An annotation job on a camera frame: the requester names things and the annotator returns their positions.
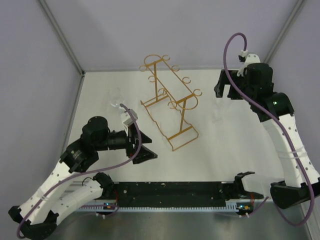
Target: robotic arm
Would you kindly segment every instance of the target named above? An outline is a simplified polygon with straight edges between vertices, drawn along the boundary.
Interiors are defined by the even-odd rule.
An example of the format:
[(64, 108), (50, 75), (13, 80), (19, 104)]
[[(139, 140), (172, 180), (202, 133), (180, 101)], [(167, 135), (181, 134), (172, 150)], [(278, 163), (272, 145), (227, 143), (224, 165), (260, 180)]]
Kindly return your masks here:
[[(132, 116), (138, 119), (137, 114), (130, 110)], [(54, 170), (39, 189), (25, 203), (13, 206), (9, 210), (11, 218), (21, 223), (22, 219), (31, 211), (35, 204), (42, 199), (40, 205), (31, 213), (22, 224), (21, 232), (26, 238), (43, 240), (52, 234), (68, 215), (94, 199), (108, 198), (113, 192), (114, 183), (105, 173), (97, 173), (85, 186), (61, 197), (72, 181), (66, 181), (56, 187), (46, 197), (44, 194), (57, 183), (75, 175), (85, 173), (98, 159), (98, 151), (125, 149), (126, 155), (131, 157), (137, 150), (139, 139), (138, 132), (133, 126), (133, 120), (126, 111), (121, 113), (124, 126), (122, 131), (110, 131), (108, 122), (101, 116), (91, 118), (82, 128), (82, 134), (78, 140), (71, 143), (61, 155)], [(140, 132), (142, 144), (151, 143), (152, 140)], [(133, 164), (139, 164), (158, 156), (146, 148), (141, 149), (133, 160)]]
[[(296, 152), (292, 152), (282, 129), (267, 114), (250, 103), (250, 109), (257, 114), (259, 121), (270, 135), (282, 165), (284, 179), (261, 176), (254, 172), (240, 173), (243, 190), (272, 197), (274, 203), (281, 209), (309, 200), (310, 191), (306, 179), (294, 156), (297, 154), (310, 180), (314, 196), (317, 197), (320, 195), (320, 175), (312, 165), (299, 136), (294, 109), (289, 98), (282, 92), (274, 92), (273, 69), (266, 63), (261, 63), (256, 54), (248, 54), (248, 51), (241, 51), (239, 60), (244, 62), (243, 67), (239, 71), (229, 70), (234, 83), (245, 95), (263, 106), (281, 122), (296, 149)], [(224, 87), (229, 84), (226, 72), (222, 70), (219, 81), (214, 87), (217, 98), (222, 98)], [(243, 99), (232, 86), (227, 97), (232, 100)]]

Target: white tabletop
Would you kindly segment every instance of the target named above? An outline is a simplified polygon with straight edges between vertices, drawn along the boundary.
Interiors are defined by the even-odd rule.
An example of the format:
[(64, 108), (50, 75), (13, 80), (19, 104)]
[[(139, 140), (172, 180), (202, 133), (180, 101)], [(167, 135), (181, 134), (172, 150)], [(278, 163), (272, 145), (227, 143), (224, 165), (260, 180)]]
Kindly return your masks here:
[[(172, 78), (170, 71), (159, 71), (159, 74), (161, 78)], [(113, 181), (232, 181), (236, 174), (247, 171), (283, 177), (269, 135), (257, 115), (250, 110), (249, 104), (244, 100), (227, 99), (226, 91), (225, 98), (215, 98), (213, 88), (218, 82), (220, 70), (180, 70), (177, 74), (180, 78), (190, 77), (189, 88), (203, 92), (199, 97), (199, 105), (185, 114), (185, 119), (199, 132), (198, 139), (172, 152), (169, 143), (140, 104), (140, 100), (146, 101), (155, 96), (154, 83), (148, 80), (150, 72), (87, 72), (69, 144), (80, 137), (82, 127), (94, 116), (105, 117), (110, 130), (123, 130), (118, 110), (109, 105), (107, 97), (108, 89), (120, 88), (125, 96), (125, 104), (138, 115), (140, 130), (153, 141), (146, 147), (157, 153), (158, 158), (110, 170), (108, 174)], [(169, 85), (171, 81), (179, 80), (167, 80), (166, 84)], [(174, 92), (177, 96), (183, 95), (179, 88), (174, 87)], [(149, 109), (152, 114), (157, 114), (155, 116), (160, 126), (170, 135), (179, 129), (180, 114), (169, 109), (168, 101)], [(90, 170), (113, 166), (126, 159), (125, 150), (99, 152), (99, 161)]]

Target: black wire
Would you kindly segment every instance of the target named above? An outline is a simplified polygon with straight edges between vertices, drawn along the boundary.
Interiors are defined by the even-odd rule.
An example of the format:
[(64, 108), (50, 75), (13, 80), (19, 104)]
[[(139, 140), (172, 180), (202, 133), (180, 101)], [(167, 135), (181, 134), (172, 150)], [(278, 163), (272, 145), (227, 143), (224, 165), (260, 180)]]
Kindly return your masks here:
[(83, 181), (82, 181), (82, 186), (84, 185), (84, 182), (85, 182), (86, 179), (92, 179), (92, 178), (89, 177), (89, 176), (87, 176), (85, 179), (83, 179)]

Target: gray floor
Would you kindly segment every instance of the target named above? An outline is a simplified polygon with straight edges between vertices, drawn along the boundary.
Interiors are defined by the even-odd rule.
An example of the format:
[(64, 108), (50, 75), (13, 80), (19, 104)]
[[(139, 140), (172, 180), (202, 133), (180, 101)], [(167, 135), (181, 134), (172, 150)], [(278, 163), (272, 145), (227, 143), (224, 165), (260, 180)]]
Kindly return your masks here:
[[(287, 217), (302, 219), (300, 207), (286, 210)], [(95, 215), (74, 213), (58, 227), (50, 240), (307, 240), (308, 228), (292, 227), (267, 203), (250, 218), (213, 213), (125, 213), (103, 220)]]

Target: white wall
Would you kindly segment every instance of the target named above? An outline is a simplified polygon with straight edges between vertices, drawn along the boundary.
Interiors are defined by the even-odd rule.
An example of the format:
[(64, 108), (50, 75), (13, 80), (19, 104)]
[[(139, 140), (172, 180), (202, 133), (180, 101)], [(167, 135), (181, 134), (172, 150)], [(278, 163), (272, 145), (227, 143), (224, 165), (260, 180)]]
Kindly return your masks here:
[[(138, 70), (149, 54), (168, 54), (172, 65), (185, 69), (221, 68), (226, 41), (236, 32), (247, 35), (263, 60), (295, 2), (47, 0), (86, 71)], [(242, 47), (235, 42), (230, 52)]]
[(8, 210), (26, 201), (61, 153), (80, 76), (35, 0), (0, 7), (0, 235)]
[(308, 0), (275, 54), (275, 90), (286, 93), (309, 157), (320, 171), (320, 1)]

